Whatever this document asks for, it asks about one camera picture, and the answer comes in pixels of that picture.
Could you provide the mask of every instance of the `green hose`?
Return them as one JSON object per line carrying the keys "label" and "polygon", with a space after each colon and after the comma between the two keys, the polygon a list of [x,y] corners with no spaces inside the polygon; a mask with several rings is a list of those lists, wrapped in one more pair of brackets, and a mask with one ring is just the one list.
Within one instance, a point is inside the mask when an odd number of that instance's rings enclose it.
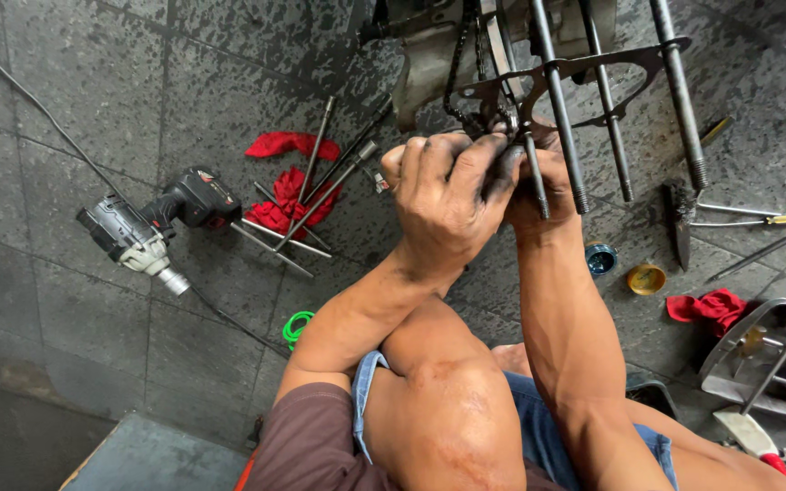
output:
{"label": "green hose", "polygon": [[[314,312],[303,310],[293,314],[292,317],[290,317],[290,320],[284,324],[284,329],[281,330],[281,335],[284,337],[284,341],[287,341],[287,346],[290,348],[290,351],[292,351],[293,344],[299,340],[299,335],[302,334],[302,329],[305,329],[305,326],[308,326],[308,321],[310,321],[312,317],[314,317]],[[305,325],[293,331],[292,324],[294,321],[305,321]]]}

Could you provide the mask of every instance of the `person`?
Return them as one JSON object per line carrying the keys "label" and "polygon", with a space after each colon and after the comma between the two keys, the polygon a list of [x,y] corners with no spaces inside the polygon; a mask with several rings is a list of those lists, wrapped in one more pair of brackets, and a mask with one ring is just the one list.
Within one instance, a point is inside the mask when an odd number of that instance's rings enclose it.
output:
{"label": "person", "polygon": [[[770,466],[625,398],[565,162],[542,146],[546,221],[503,134],[387,152],[402,239],[301,333],[246,489],[786,490]],[[503,220],[524,341],[491,351],[442,298]]]}

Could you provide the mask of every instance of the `hand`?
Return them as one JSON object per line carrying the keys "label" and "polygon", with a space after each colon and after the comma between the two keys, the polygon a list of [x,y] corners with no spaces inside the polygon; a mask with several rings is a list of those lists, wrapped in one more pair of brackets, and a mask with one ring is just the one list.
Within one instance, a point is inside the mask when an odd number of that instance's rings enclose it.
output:
{"label": "hand", "polygon": [[503,134],[411,138],[387,152],[387,174],[403,238],[394,254],[409,280],[445,290],[499,228],[523,150]]}
{"label": "hand", "polygon": [[519,243],[549,239],[558,230],[581,230],[581,218],[574,208],[569,173],[560,147],[557,132],[540,135],[535,139],[542,184],[548,197],[551,218],[542,220],[535,198],[533,173],[524,155],[518,161],[520,182],[508,204],[505,218],[514,227]]}

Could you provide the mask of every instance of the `leg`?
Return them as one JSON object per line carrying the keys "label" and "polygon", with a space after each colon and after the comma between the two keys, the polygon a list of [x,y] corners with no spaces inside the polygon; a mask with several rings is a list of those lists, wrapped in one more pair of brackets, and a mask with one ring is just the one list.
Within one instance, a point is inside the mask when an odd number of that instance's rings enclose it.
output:
{"label": "leg", "polygon": [[364,413],[372,461],[409,490],[524,489],[517,410],[487,347],[438,297],[384,341]]}
{"label": "leg", "polygon": [[[502,370],[532,377],[523,343],[497,346],[492,352]],[[786,489],[786,477],[759,460],[707,441],[648,406],[625,403],[633,423],[671,439],[671,459],[681,491]]]}

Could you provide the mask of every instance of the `yellow container lid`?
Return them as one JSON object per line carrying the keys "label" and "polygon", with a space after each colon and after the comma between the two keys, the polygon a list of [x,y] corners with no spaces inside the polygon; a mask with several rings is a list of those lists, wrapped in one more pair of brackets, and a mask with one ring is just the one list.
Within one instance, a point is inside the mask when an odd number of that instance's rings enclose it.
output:
{"label": "yellow container lid", "polygon": [[626,284],[640,296],[652,296],[665,284],[665,273],[653,264],[640,264],[626,274]]}

